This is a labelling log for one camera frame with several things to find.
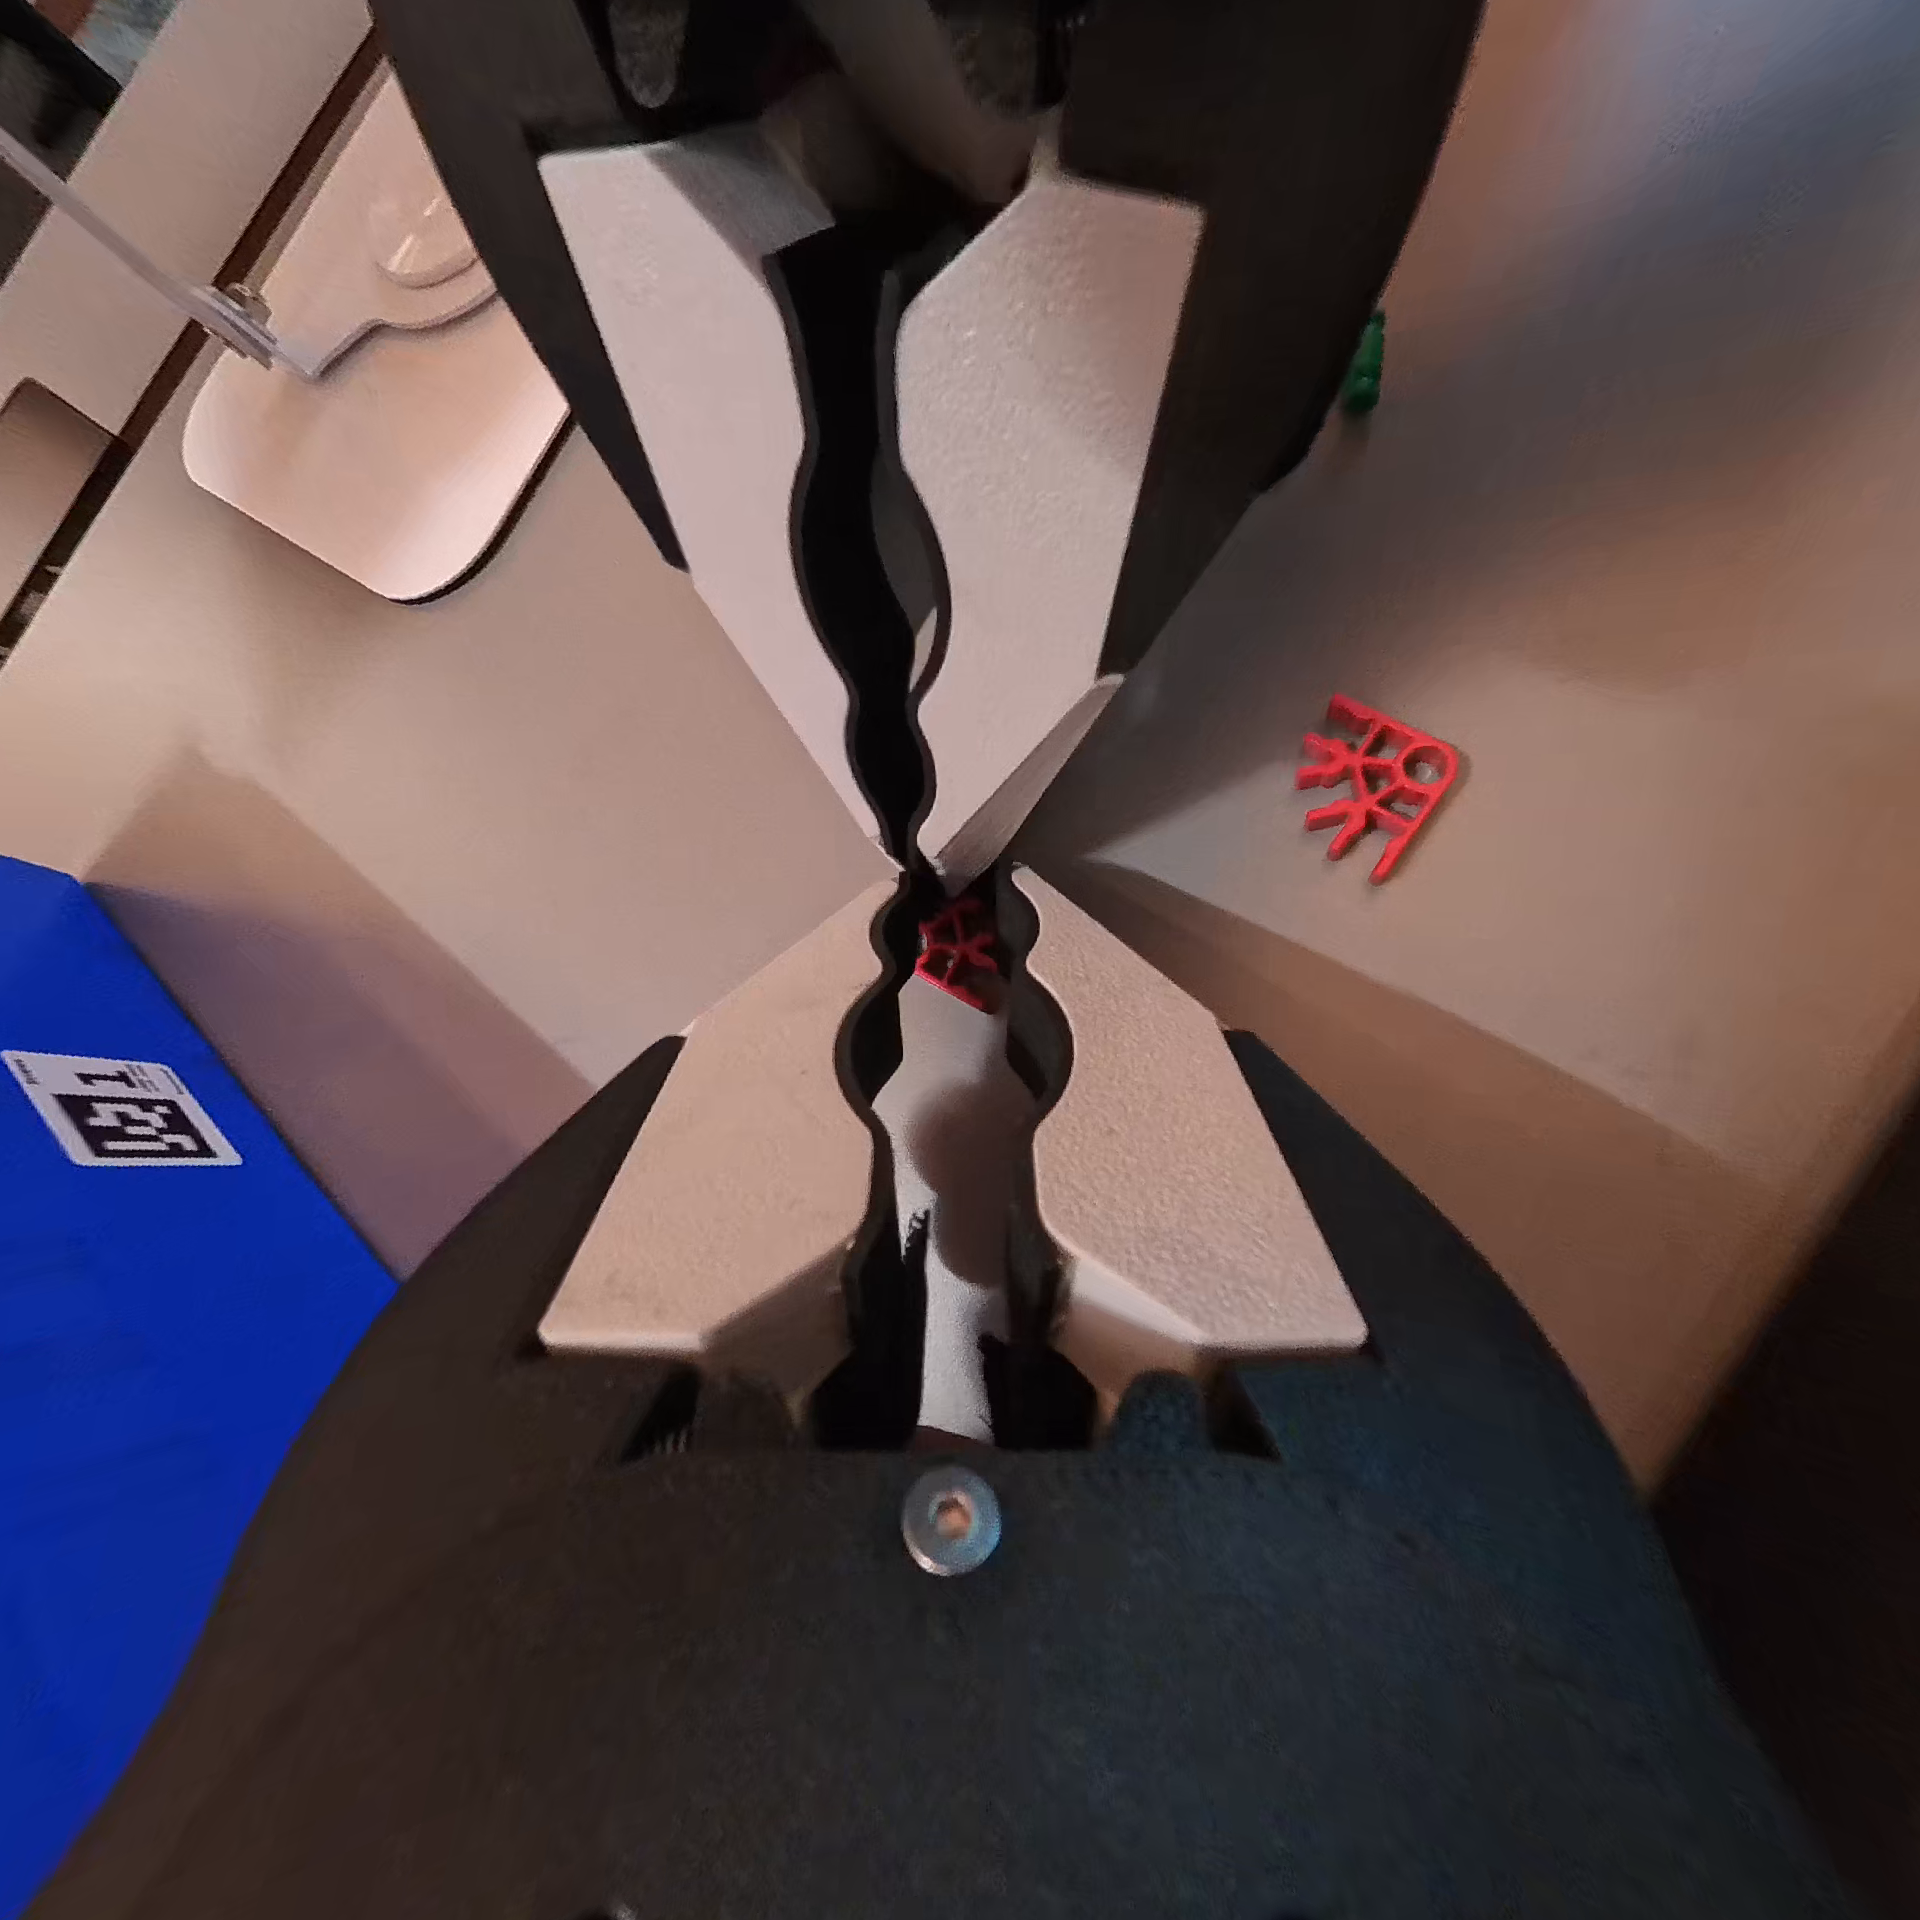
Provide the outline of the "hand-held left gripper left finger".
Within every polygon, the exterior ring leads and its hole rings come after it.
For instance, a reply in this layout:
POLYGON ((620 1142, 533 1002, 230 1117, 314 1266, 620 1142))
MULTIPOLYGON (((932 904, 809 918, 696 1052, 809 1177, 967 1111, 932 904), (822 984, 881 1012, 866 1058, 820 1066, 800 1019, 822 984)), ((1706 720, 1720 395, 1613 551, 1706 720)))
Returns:
POLYGON ((925 1246, 875 1114, 915 909, 903 875, 871 882, 686 1030, 543 1348, 764 1383, 834 1447, 915 1433, 925 1246))

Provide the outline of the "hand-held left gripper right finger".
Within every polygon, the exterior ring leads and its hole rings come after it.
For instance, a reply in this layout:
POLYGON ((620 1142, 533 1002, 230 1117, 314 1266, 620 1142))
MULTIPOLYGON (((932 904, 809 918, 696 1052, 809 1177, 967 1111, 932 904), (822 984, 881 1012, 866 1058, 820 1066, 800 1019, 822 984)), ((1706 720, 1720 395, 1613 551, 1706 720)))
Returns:
POLYGON ((1360 1356, 1369 1324, 1226 1033, 1034 870, 997 875, 1024 1095, 997 1447, 1087 1447, 1140 1378, 1360 1356))

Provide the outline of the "white document stand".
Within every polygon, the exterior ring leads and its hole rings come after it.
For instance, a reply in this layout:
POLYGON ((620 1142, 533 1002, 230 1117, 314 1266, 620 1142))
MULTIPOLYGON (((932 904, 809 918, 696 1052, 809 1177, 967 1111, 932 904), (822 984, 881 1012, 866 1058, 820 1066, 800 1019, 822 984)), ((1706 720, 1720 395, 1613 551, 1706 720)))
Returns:
POLYGON ((262 291, 158 268, 10 135, 4 165, 225 350, 181 424, 206 495, 391 606, 486 561, 569 405, 388 63, 262 291))

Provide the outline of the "blue plastic bin white tag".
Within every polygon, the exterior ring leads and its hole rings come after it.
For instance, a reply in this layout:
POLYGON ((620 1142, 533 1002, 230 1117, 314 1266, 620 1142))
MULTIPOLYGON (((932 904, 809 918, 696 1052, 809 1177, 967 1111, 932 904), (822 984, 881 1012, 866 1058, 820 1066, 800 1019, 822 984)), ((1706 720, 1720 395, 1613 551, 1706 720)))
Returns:
POLYGON ((4 860, 4 1916, 127 1771, 391 1298, 92 893, 4 860))

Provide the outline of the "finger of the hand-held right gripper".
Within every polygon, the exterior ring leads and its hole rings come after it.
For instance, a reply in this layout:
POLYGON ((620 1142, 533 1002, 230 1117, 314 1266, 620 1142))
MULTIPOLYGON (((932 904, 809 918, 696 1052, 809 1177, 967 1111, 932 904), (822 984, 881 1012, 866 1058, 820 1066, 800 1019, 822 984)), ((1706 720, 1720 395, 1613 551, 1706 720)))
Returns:
POLYGON ((1099 662, 1206 214, 1068 173, 944 264, 897 328, 897 451, 944 626, 918 722, 921 852, 980 875, 1113 700, 1099 662))
POLYGON ((907 614, 875 522, 889 231, 832 220, 756 132, 538 176, 691 587, 903 866, 907 614))

